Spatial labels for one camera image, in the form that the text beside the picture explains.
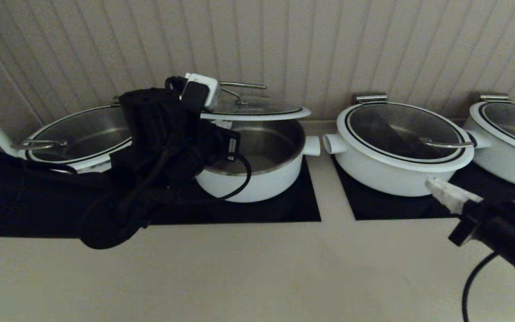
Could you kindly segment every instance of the pot rim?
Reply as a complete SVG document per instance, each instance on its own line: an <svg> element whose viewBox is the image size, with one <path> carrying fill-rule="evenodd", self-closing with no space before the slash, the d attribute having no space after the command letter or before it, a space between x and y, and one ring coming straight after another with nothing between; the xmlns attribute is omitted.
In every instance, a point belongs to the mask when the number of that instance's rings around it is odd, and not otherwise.
<svg viewBox="0 0 515 322"><path fill-rule="evenodd" d="M406 106L408 108L415 108L417 110L421 110L423 112L427 112L433 116L436 116L437 118L440 118L442 121L446 122L448 125L450 125L459 135L460 139L464 141L470 141L470 137L466 133L466 131L462 130L459 126L448 120L447 118L444 118L443 116L436 114L435 112L432 112L431 110L426 110L425 108L421 108L418 106L413 106L409 104L402 104L398 102L389 102L390 104L400 105L400 106ZM375 159L376 161L380 161L382 163L386 163L387 165L391 165L393 167L397 167L400 169L408 169L412 171L418 171L418 172L430 172L430 173L440 173L440 172L448 172L448 171L454 171L457 169L461 169L462 167L465 167L470 161L472 161L472 158L474 157L474 148L473 147L467 147L467 148L460 148L456 149L456 152L458 155L456 157L454 156L455 153L452 153L450 156L448 156L450 159L447 161L442 161L442 159L431 159L429 161L427 160L420 160L420 159L409 159L409 158L403 158L403 157L393 157L389 155L388 153L380 153L379 151L376 151L373 149L374 147L366 142L360 141L357 137L353 136L349 132L349 129L347 127L347 116L349 113L356 109L360 108L361 106L367 106L369 104L356 104L354 106L350 106L343 110L339 117L337 118L337 129L339 131L339 134L345 139L349 145L351 145L352 148L355 148L359 152L363 153L364 155L367 155L368 157L371 157L372 159Z"/></svg>
<svg viewBox="0 0 515 322"><path fill-rule="evenodd" d="M480 110L483 106L486 106L493 102L478 102L476 104L473 104L470 106L470 117L476 122L481 128L486 130L489 134L493 135L499 140L504 141L507 144L510 144L515 147L515 136L507 133L505 130L502 130L501 128L495 126L492 124L492 122L489 122L482 114L480 113ZM513 104L515 105L515 102L498 102L501 104Z"/></svg>
<svg viewBox="0 0 515 322"><path fill-rule="evenodd" d="M295 152L292 155L290 155L290 157L288 157L282 163L278 163L274 167L270 167L268 169L264 169L264 170L258 171L258 172L254 172L252 170L252 177L254 175L266 174L266 173L270 173L272 171L276 171L277 169L283 168L286 165L290 164L294 159L296 159L297 157L302 155L303 148L305 147L305 137L306 137L305 130L303 130L303 126L301 126L301 124L297 120L283 120L283 121L294 123L297 126L297 128L299 129L299 136L301 139L301 144L299 144L299 148L296 148ZM212 167L211 165L207 165L206 167L204 167L204 170L207 170L211 173L215 173L215 174L219 174L219 175L226 175L228 177L245 177L247 175L247 173L229 173L227 171L216 169L216 168Z"/></svg>
<svg viewBox="0 0 515 322"><path fill-rule="evenodd" d="M39 130L35 131L35 133L33 133L29 137L27 137L27 139L28 140L36 139L37 136L39 134L41 134L43 131L49 129L50 127L52 127L60 122L64 122L67 119L73 118L74 116L92 112L94 110L102 110L102 109L106 109L106 108L117 108L119 106L120 106L119 104L112 104L112 105L108 105L108 106L99 106L96 108L91 108L89 110L82 110L82 111L74 113L74 114L69 114L69 115L65 116L64 118L60 118L60 119L56 120L55 122L51 122L51 123L41 127ZM43 159L39 159L38 157L36 157L33 154L33 151L29 151L29 150L21 150L19 152L19 157L22 157L23 159L27 159L27 160L40 161L40 162L45 162L45 163L70 165L71 167L73 167L75 169L84 169L84 168L91 167L93 165L98 165L100 163L110 160L109 153L115 152L123 147L126 147L127 145L130 145L131 140L132 140L132 138L128 137L126 140L121 141L119 144L113 145L112 147L110 147L108 149L104 149L104 150L102 150L98 153L92 154L92 155L87 155L86 157L79 157L77 159L71 159L71 160L46 161Z"/></svg>

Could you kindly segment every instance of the corrugated wall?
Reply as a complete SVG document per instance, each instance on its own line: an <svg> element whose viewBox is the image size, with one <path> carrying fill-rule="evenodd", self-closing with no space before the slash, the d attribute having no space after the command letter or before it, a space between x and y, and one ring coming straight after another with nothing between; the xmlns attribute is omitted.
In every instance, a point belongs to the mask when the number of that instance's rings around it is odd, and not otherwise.
<svg viewBox="0 0 515 322"><path fill-rule="evenodd" d="M185 72L311 119L368 90L465 117L471 92L515 100L515 0L0 0L0 62L41 123Z"/></svg>

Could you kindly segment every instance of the white countertop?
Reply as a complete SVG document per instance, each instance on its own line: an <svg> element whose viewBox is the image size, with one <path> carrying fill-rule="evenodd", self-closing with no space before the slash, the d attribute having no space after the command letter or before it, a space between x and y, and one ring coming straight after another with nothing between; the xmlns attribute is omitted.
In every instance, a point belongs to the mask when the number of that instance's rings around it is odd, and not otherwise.
<svg viewBox="0 0 515 322"><path fill-rule="evenodd" d="M101 251L0 238L0 321L460 321L489 249L449 242L456 219L355 221L329 155L307 162L318 223L151 226ZM515 321L503 259L474 281L469 313Z"/></svg>

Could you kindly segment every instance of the open pot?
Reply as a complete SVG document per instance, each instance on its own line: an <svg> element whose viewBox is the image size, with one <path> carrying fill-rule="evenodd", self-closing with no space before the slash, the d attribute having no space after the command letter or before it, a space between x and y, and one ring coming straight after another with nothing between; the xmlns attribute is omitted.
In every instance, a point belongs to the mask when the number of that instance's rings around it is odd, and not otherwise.
<svg viewBox="0 0 515 322"><path fill-rule="evenodd" d="M284 192L297 179L303 155L321 154L319 138L305 136L295 120L311 114L308 109L274 104L266 98L246 99L243 104L221 100L214 112L202 113L202 118L220 120L221 126L241 133L240 153L248 159L252 177L244 190L227 199L231 202L256 202ZM241 186L245 178L240 161L219 161L206 167L196 181L212 196L221 197Z"/></svg>
<svg viewBox="0 0 515 322"><path fill-rule="evenodd" d="M110 156L131 144L131 134L119 105L78 112L50 123L13 145L19 157L69 165L78 173L110 169Z"/></svg>
<svg viewBox="0 0 515 322"><path fill-rule="evenodd" d="M337 118L325 149L354 179L388 194L423 196L427 177L448 181L474 157L468 134L439 114L388 102L386 94L356 96Z"/></svg>
<svg viewBox="0 0 515 322"><path fill-rule="evenodd" d="M515 103L506 94L482 94L464 129L477 142L474 162L515 184Z"/></svg>

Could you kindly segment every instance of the black induction plate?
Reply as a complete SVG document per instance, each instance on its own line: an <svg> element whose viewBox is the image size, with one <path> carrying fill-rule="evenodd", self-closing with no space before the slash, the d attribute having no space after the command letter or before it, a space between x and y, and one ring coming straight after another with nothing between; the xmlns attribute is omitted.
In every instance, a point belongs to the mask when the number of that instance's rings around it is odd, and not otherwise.
<svg viewBox="0 0 515 322"><path fill-rule="evenodd" d="M212 198L197 183L187 187L182 196L184 199ZM278 196L251 203L223 201L196 206L165 205L156 211L152 225L319 221L321 221L321 216L315 192L313 192L309 168L303 158L297 180Z"/></svg>
<svg viewBox="0 0 515 322"><path fill-rule="evenodd" d="M369 188L350 177L340 167L335 157L333 155L331 157L356 220L456 217L432 196L395 196ZM515 199L515 185L488 173L476 163L471 162L456 171L449 182L486 200Z"/></svg>

